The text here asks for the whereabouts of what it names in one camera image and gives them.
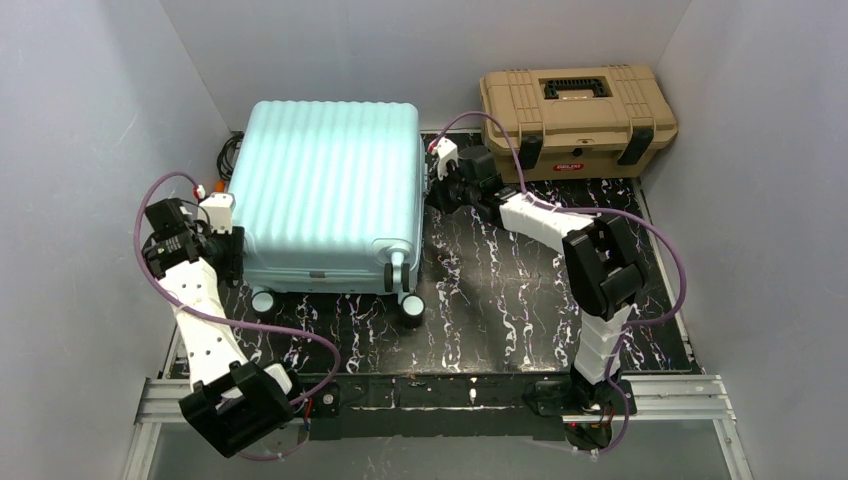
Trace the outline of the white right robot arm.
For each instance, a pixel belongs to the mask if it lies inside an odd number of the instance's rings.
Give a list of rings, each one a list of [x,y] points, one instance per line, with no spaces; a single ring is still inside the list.
[[[444,214],[471,207],[481,220],[562,255],[582,315],[572,373],[588,385],[611,379],[620,367],[615,346],[647,280],[624,217],[573,213],[506,185],[483,146],[459,151],[441,139],[429,152],[436,171],[428,205]]]

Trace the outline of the tan plastic toolbox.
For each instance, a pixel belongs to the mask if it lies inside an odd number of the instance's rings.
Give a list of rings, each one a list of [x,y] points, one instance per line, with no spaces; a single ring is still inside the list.
[[[502,70],[479,87],[482,139],[508,183],[634,178],[678,133],[644,65]]]

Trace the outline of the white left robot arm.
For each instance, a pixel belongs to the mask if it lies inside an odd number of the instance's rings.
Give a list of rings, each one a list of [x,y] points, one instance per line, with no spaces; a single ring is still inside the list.
[[[190,369],[184,419],[222,456],[230,458],[283,427],[295,415],[298,380],[280,363],[260,366],[242,352],[225,315],[218,286],[243,279],[245,231],[234,224],[235,199],[213,193],[191,215],[188,202],[168,198],[143,214],[152,233],[142,264],[164,289],[184,341]]]

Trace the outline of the light blue suitcase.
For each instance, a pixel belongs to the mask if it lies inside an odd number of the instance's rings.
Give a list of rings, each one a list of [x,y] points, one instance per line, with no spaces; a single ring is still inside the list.
[[[412,293],[426,184],[409,103],[257,103],[228,187],[245,281],[281,293]],[[410,293],[385,292],[386,263],[396,282],[411,265]]]

